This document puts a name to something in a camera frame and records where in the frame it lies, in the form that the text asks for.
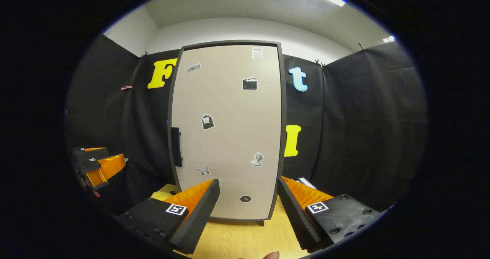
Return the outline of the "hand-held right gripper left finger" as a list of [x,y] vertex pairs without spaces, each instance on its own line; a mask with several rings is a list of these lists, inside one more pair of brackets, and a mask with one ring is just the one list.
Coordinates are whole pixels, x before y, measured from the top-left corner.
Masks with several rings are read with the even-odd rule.
[[164,201],[147,198],[115,220],[158,250],[193,254],[219,195],[219,180],[210,179]]

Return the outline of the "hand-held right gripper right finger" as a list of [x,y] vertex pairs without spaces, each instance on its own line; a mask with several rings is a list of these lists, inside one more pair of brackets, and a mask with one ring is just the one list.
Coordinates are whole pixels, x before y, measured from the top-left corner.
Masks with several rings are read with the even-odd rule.
[[301,249],[308,253],[356,235],[382,215],[348,194],[333,197],[284,176],[277,177],[277,193]]

